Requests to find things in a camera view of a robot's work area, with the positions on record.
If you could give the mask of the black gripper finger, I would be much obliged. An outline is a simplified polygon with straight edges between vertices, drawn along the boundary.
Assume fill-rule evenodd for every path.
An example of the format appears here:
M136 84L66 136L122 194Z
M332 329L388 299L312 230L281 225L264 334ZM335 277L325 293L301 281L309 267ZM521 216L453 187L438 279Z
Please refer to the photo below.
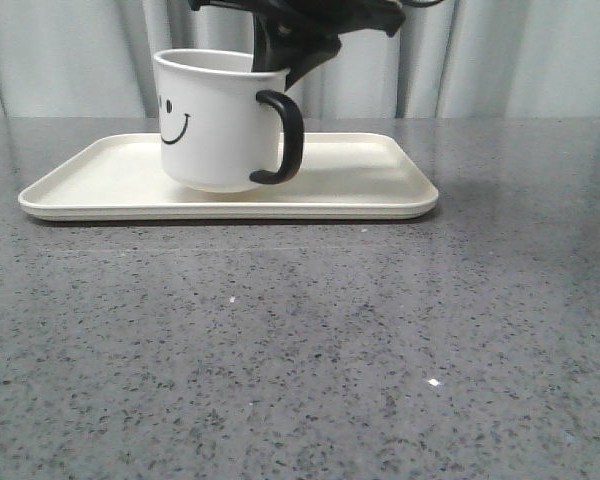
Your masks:
M338 36L307 37L303 44L294 46L289 57L285 90L289 90L312 70L334 58L341 47L342 42Z
M253 13L254 72L294 69L300 58L296 15L290 10Z

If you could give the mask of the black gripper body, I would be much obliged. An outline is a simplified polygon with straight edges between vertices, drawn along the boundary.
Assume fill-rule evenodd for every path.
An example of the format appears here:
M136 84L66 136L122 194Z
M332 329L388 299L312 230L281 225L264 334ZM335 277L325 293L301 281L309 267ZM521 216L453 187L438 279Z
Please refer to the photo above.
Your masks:
M282 28L300 30L318 37L337 37L358 30L383 31L393 36L405 21L399 1L188 1L192 11L213 6L250 12L254 24L254 49L264 48L270 33L266 24L273 24L273 34Z

